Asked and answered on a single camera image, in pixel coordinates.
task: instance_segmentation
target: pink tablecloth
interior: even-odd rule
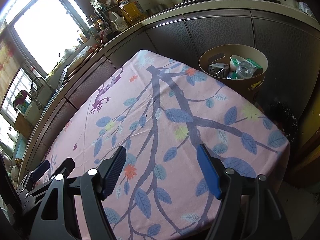
[[[118,239],[174,239],[210,225],[220,202],[209,193],[196,158],[204,143],[212,156],[241,175],[270,174],[289,142],[239,94],[172,59],[138,52],[106,80],[72,117],[46,159],[66,157],[81,176],[119,145],[127,160],[115,190],[103,202]],[[79,226],[89,239],[81,201]]]

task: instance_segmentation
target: cardboard box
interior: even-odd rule
[[[249,79],[236,80],[220,78],[209,74],[208,67],[210,64],[218,62],[230,64],[230,57],[232,55],[252,59],[262,67],[263,73]],[[251,103],[254,103],[268,68],[268,60],[262,52],[255,48],[240,44],[228,44],[209,49],[205,52],[199,59],[199,66],[203,72],[224,83]]]

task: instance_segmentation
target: silver screw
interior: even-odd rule
[[[93,176],[93,175],[96,175],[97,172],[98,172],[97,169],[91,169],[91,170],[88,171],[88,174]]]
[[[232,175],[232,174],[234,174],[235,173],[235,170],[234,169],[232,169],[232,168],[226,168],[226,174],[228,174],[228,175]]]
[[[58,174],[57,176],[56,176],[56,180],[62,180],[63,179],[63,174]]]
[[[267,177],[264,176],[264,175],[262,175],[262,174],[260,174],[260,175],[258,176],[258,179],[261,180],[261,181],[266,181],[266,180],[267,180]]]

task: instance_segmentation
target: cooking oil bottle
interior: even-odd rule
[[[130,2],[130,0],[121,0],[119,7],[130,25],[135,25],[145,19],[144,14],[140,12],[137,5],[134,2]]]

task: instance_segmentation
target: blue gripper pad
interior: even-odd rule
[[[209,191],[217,198],[221,198],[222,191],[220,189],[220,180],[216,169],[206,153],[204,145],[197,147],[197,160],[203,173],[204,179],[208,185]]]

